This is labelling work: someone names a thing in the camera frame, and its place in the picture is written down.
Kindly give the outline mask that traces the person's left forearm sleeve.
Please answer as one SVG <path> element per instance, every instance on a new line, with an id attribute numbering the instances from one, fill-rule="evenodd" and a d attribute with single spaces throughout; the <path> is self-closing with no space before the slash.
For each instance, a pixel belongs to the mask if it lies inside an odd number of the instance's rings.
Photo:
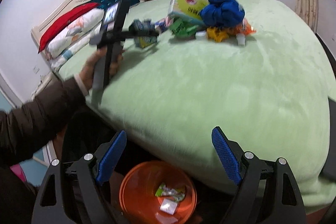
<path id="1" fill-rule="evenodd" d="M 53 83 L 20 108 L 1 111 L 1 168 L 32 158 L 66 126 L 87 94 L 83 80 L 75 75 Z"/>

